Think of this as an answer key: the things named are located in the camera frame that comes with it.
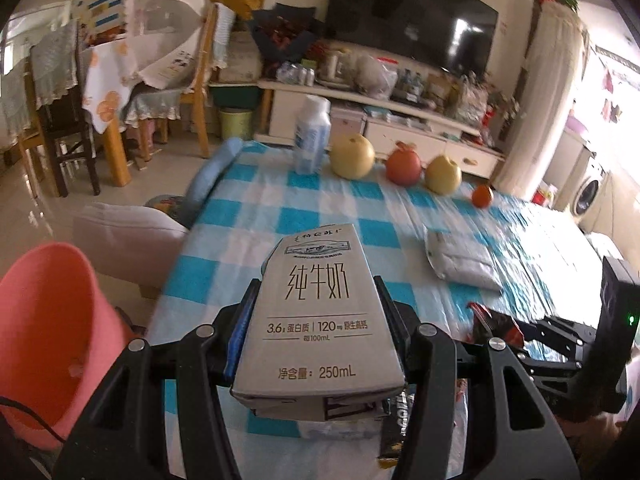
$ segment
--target white milk carton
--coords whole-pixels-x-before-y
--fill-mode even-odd
[[[284,237],[271,255],[232,395],[260,416],[380,414],[404,373],[352,224]]]

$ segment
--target white bottle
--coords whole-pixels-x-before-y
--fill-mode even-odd
[[[296,119],[296,145],[293,160],[296,173],[317,173],[329,140],[329,100],[316,95],[306,96]]]

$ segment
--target screw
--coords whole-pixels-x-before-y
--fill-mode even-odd
[[[140,352],[144,347],[145,347],[144,339],[134,339],[127,346],[127,348],[132,352]]]
[[[438,333],[438,329],[430,323],[423,323],[418,327],[418,332],[425,337],[433,337]]]
[[[196,329],[196,335],[201,338],[211,337],[213,332],[214,330],[211,325],[200,325]]]
[[[492,337],[491,339],[489,339],[489,346],[499,352],[500,350],[504,350],[505,348],[507,348],[507,343],[505,343],[499,337]]]

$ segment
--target black coffee packet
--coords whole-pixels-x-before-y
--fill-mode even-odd
[[[388,469],[398,464],[402,444],[406,439],[409,418],[414,406],[414,389],[406,388],[389,399],[390,414],[382,419],[380,430],[380,455],[378,465]]]

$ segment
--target dining table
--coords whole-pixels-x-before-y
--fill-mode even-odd
[[[345,180],[326,156],[318,174],[300,175],[292,150],[248,142],[188,233],[146,339],[154,345],[180,340],[211,323],[224,306],[239,303],[251,280],[262,278],[262,266],[283,236],[345,223],[354,225],[370,272],[382,277],[391,298],[452,338],[470,335],[469,302],[518,319],[556,314],[596,326],[602,263],[577,227],[560,212],[500,194],[478,209],[472,191],[464,182],[452,196],[421,184],[399,187],[386,179],[382,164],[361,180]],[[502,293],[440,279],[425,247],[428,230],[487,245]],[[450,476],[462,470],[464,459],[466,397],[460,393]],[[392,474],[376,461],[380,427],[373,419],[273,420],[255,416],[226,388],[218,394],[242,478],[386,480]],[[165,383],[164,411],[170,469],[184,476],[175,381]]]
[[[126,39],[90,46],[80,54],[84,76],[82,107],[91,116],[94,129],[102,134],[104,152],[113,183],[118,187],[131,181],[127,157],[120,135],[122,111],[141,79]]]

